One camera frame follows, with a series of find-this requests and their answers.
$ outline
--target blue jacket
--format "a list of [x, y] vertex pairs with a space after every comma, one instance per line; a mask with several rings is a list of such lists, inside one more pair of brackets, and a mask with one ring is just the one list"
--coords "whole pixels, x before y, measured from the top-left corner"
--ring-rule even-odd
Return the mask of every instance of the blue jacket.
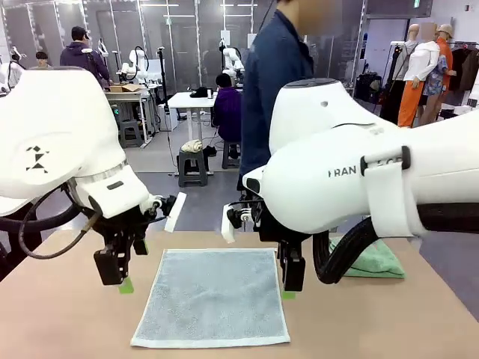
[[216, 97], [213, 125], [219, 126], [218, 133], [225, 141], [241, 141], [241, 97], [234, 88], [222, 88]]
[[98, 82], [101, 84], [101, 80], [110, 79], [108, 68], [102, 61], [102, 57], [96, 51], [92, 51], [90, 59], [87, 54], [82, 52], [83, 49], [89, 49], [88, 45], [73, 41], [70, 45], [65, 47], [60, 55], [60, 66], [77, 66], [82, 69], [88, 70], [95, 75]]
[[246, 61], [240, 176], [269, 161], [269, 128], [276, 97], [288, 83], [313, 78], [313, 65], [308, 46], [277, 10], [254, 39]]

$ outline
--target orange pants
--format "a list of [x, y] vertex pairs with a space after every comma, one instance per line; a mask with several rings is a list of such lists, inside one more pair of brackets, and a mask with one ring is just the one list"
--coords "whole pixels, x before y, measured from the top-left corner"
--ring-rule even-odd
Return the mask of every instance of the orange pants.
[[399, 109], [399, 120], [397, 123], [399, 127], [412, 127], [423, 89], [424, 82], [419, 82], [418, 88], [412, 88], [412, 81], [406, 82], [403, 100]]

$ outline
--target floor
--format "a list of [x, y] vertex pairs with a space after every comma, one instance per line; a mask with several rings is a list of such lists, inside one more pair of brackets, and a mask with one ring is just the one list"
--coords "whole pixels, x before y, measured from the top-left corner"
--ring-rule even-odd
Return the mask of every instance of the floor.
[[[215, 138], [215, 132], [207, 119], [207, 115], [202, 118], [204, 144], [217, 144], [220, 148], [220, 139]], [[186, 123], [181, 123], [169, 134], [174, 155], [187, 141], [187, 133]], [[151, 193], [168, 196], [184, 191], [188, 194], [176, 230], [220, 231], [223, 206], [239, 197], [236, 191], [237, 171], [221, 171], [220, 152], [210, 162], [215, 174], [209, 177], [208, 186], [188, 188], [179, 188], [177, 178], [172, 174], [176, 168], [171, 160], [166, 132], [155, 136], [145, 149], [127, 149], [126, 154], [129, 163]], [[64, 194], [56, 192], [38, 209], [38, 216], [45, 218], [57, 214], [67, 206], [68, 199]], [[338, 228], [338, 232], [347, 232], [360, 220], [361, 218], [351, 218]], [[85, 218], [80, 215], [61, 229], [79, 229], [84, 223]], [[163, 226], [163, 223], [153, 224], [148, 230], [161, 230]], [[43, 233], [43, 237], [47, 238], [49, 234]], [[6, 233], [0, 233], [0, 241], [9, 250], [6, 239]], [[420, 253], [479, 320], [479, 236], [431, 233], [424, 238]]]

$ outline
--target brown table top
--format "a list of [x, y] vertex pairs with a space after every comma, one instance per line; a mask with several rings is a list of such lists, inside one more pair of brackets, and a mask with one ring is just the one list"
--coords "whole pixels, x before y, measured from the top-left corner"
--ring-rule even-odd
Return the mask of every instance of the brown table top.
[[[54, 233], [39, 248], [51, 253], [73, 238]], [[93, 253], [103, 247], [89, 233], [55, 260], [28, 258], [0, 283], [0, 358], [479, 358], [479, 324], [404, 239], [386, 241], [405, 280], [345, 278], [321, 284], [311, 243], [304, 292], [284, 301], [291, 343], [233, 349], [155, 350], [129, 346], [165, 248], [226, 248], [210, 232], [148, 233], [147, 257], [132, 255], [132, 295], [101, 284]], [[238, 235], [239, 248], [271, 247], [257, 235]]]

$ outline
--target green towel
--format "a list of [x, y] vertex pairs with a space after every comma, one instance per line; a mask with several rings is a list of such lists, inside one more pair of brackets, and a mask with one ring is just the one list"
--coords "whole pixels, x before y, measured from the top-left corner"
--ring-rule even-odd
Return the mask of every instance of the green towel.
[[[333, 251], [341, 238], [333, 238], [329, 250]], [[391, 249], [378, 240], [366, 248], [345, 274], [347, 277], [405, 278], [403, 267]]]

